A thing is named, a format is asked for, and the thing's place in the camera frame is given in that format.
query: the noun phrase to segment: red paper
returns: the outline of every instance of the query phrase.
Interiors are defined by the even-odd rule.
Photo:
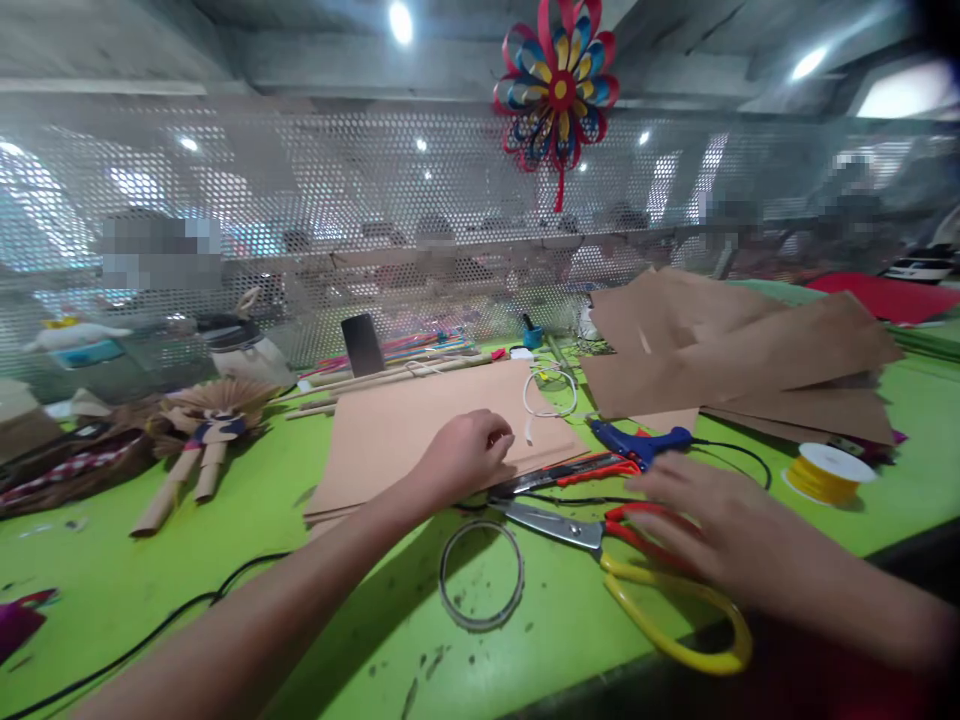
[[[960,304],[960,291],[957,290],[863,273],[831,273],[817,278],[807,287],[826,293],[847,290],[874,317],[897,325],[919,325]]]

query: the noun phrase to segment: ceiling light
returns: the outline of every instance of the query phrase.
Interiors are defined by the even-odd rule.
[[[793,75],[790,76],[790,79],[799,80],[802,77],[806,77],[817,69],[817,66],[823,62],[826,56],[827,49],[825,47],[817,48],[797,63],[797,67],[793,69]]]
[[[413,20],[410,19],[407,6],[401,2],[395,2],[390,6],[390,29],[393,30],[393,36],[401,45],[406,45],[413,40]]]

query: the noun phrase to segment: person's left hand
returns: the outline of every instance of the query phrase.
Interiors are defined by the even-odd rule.
[[[440,428],[404,482],[429,492],[436,509],[447,507],[509,479],[512,468],[503,458],[513,441],[510,425],[490,410],[457,415]]]

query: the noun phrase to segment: blue object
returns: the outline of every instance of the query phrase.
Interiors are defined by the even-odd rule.
[[[50,350],[47,354],[66,370],[99,365],[126,355],[123,348],[113,340],[101,340],[92,345],[81,345],[67,350]]]
[[[543,345],[543,328],[534,325],[532,328],[523,329],[523,346],[527,350],[536,350]]]
[[[653,465],[653,458],[657,454],[667,450],[686,450],[693,444],[693,435],[682,427],[675,427],[666,435],[653,438],[629,435],[602,420],[591,420],[590,429],[607,450],[633,460],[641,472],[646,472]]]

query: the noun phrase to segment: red tassel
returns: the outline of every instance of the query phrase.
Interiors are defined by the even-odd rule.
[[[553,206],[554,212],[563,212],[563,165],[560,166],[560,184],[557,186],[557,202]]]

